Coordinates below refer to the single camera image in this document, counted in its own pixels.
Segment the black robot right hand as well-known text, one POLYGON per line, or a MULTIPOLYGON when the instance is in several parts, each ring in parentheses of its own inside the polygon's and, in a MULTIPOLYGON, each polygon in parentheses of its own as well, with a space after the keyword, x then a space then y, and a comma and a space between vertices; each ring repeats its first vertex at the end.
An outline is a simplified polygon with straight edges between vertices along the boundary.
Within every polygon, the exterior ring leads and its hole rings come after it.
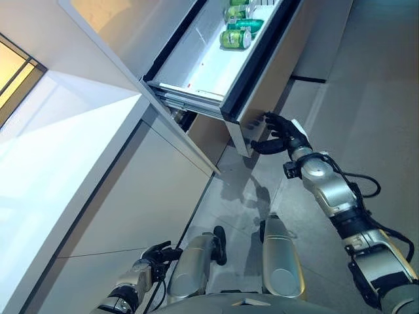
POLYGON ((274 139, 252 141, 251 148, 259 154, 270 155, 288 151, 289 157, 295 150, 306 147, 312 149, 308 138, 291 121, 275 113, 264 114, 266 128, 271 131, 274 139))

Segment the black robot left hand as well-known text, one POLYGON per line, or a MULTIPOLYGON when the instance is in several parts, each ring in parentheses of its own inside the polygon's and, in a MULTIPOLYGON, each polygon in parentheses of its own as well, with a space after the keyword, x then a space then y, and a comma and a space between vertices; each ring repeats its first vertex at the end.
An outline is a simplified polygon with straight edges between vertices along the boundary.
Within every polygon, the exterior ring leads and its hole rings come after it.
POLYGON ((141 259, 152 264, 163 264, 179 260, 183 250, 181 248, 173 248, 171 241, 165 241, 148 248, 142 255, 141 259))

